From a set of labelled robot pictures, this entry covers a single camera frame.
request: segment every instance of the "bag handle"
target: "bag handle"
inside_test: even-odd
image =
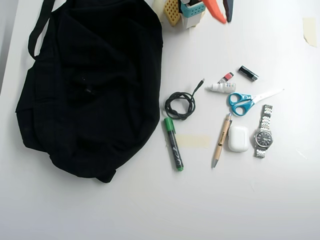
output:
[[[50,18],[52,9],[54,8],[54,4],[55,4],[55,0],[43,0],[39,18],[35,24],[34,29],[30,33],[29,42],[28,42],[28,51],[34,60],[36,59],[35,49],[36,49],[38,38],[42,33],[42,31],[44,30],[45,25],[47,24]]]

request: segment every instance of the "teal basket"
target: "teal basket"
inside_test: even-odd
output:
[[[190,18],[194,15],[201,14],[205,9],[206,6],[202,1],[192,6],[181,3],[181,11],[183,16],[185,16],[186,18]]]

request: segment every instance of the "scissor blade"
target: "scissor blade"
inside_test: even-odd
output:
[[[277,90],[273,90],[273,91],[268,91],[268,92],[265,92],[265,93],[262,93],[262,94],[259,94],[259,95],[256,95],[254,98],[253,98],[253,102],[256,104],[257,102],[263,100],[263,99],[266,99],[266,98],[269,98],[273,95],[276,95],[276,94],[279,94],[281,93],[283,90],[285,90],[284,88],[282,89],[277,89]]]

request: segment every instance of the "black cable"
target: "black cable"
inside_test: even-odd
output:
[[[172,119],[180,119],[180,120],[186,120],[191,114],[194,113],[196,110],[196,100],[194,98],[194,95],[196,91],[201,87],[202,84],[204,84],[205,79],[202,79],[199,84],[194,89],[192,95],[188,92],[174,92],[171,94],[171,96],[165,101],[164,109],[168,117]],[[186,113],[178,113],[176,110],[172,109],[171,102],[177,99],[185,99],[189,103],[188,111]]]

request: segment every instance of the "white bottle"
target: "white bottle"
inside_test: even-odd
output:
[[[229,94],[234,93],[236,91],[236,84],[233,82],[216,83],[208,86],[207,89],[213,92]]]

